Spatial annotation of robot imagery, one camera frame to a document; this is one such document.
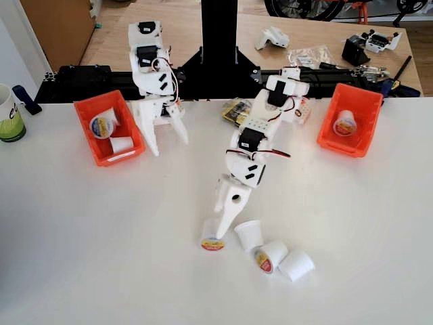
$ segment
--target white mug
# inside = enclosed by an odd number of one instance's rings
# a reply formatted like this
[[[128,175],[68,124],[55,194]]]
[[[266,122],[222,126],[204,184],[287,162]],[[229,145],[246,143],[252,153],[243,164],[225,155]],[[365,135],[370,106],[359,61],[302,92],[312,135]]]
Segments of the white mug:
[[[0,83],[0,140],[14,142],[26,134],[18,105],[15,103],[12,90]]]

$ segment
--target white 3d-printed robot arm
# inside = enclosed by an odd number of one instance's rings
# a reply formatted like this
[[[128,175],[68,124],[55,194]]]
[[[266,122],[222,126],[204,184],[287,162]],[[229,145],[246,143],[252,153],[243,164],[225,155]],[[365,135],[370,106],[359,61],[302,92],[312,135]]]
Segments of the white 3d-printed robot arm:
[[[221,239],[233,220],[245,207],[253,188],[257,188],[270,154],[289,155],[273,149],[273,138],[287,114],[299,109],[309,84],[288,76],[270,76],[239,129],[231,138],[225,163],[231,175],[219,179],[214,211],[221,213],[217,239]]]
[[[128,31],[133,80],[145,97],[132,103],[133,116],[155,156],[159,156],[155,125],[171,124],[182,141],[188,143],[181,120],[185,111],[178,96],[179,85],[170,67],[169,52],[162,45],[161,30],[161,23],[154,21],[130,24]]]

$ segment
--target colorful label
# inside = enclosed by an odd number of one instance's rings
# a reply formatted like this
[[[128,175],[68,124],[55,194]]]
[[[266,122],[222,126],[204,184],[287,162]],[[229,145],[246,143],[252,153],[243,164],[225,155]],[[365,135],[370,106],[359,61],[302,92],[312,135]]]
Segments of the colorful label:
[[[350,135],[355,132],[356,126],[350,120],[341,119],[337,121],[335,131],[338,135]]]
[[[90,130],[98,139],[106,139],[113,133],[113,122],[105,117],[96,117],[90,123]]]
[[[0,121],[0,139],[3,141],[14,141],[16,138],[23,136],[24,122],[22,121],[21,114],[18,111],[17,104],[8,112],[9,117]]]
[[[203,239],[201,245],[207,251],[219,251],[224,248],[224,242],[222,240],[217,239]]]
[[[261,268],[266,273],[272,273],[272,263],[266,254],[258,251],[256,252],[255,259],[259,268]]]

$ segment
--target white bracket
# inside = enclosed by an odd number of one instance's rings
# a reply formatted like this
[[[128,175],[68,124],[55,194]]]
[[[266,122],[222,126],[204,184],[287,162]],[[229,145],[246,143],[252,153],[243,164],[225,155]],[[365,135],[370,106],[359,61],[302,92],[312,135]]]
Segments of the white bracket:
[[[214,211],[223,212],[216,231],[216,239],[221,239],[233,220],[244,209],[251,194],[251,188],[240,183],[234,177],[222,174],[217,188],[218,198]]]
[[[289,45],[289,36],[284,34],[281,29],[271,26],[262,30],[262,34],[256,42],[255,48],[257,50],[264,48],[268,41],[279,47],[287,47]]]

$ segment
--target orange storage bin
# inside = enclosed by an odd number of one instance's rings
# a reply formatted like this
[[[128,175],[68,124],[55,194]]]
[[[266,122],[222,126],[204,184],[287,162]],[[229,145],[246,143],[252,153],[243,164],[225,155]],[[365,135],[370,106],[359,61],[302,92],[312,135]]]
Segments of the orange storage bin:
[[[380,93],[337,84],[323,119],[317,143],[324,148],[352,157],[364,157],[373,139],[381,105]],[[357,123],[356,132],[348,137],[336,135],[333,130],[334,122],[342,110],[350,110]]]
[[[138,156],[145,150],[140,130],[119,90],[81,100],[74,103],[81,126],[89,142],[90,150],[98,166],[110,166],[122,160]],[[96,139],[90,131],[89,124],[93,117],[113,107],[120,125],[114,130],[112,137],[131,137],[133,148],[113,154],[109,139]]]

